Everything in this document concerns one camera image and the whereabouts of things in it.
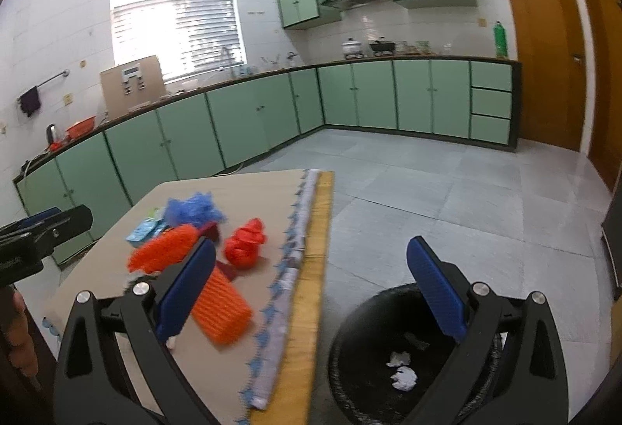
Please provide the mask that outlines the person's left hand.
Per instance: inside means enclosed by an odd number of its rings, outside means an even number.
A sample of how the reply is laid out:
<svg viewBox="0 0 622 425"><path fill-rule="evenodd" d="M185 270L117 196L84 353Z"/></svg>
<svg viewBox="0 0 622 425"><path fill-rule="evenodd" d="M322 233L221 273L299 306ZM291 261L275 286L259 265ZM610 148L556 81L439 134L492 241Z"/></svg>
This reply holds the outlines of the person's left hand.
<svg viewBox="0 0 622 425"><path fill-rule="evenodd" d="M2 327L2 334L9 345L10 364L27 378L38 373L38 359L33 338L28 331L28 317L25 314L25 303L21 293L12 288L13 318Z"/></svg>

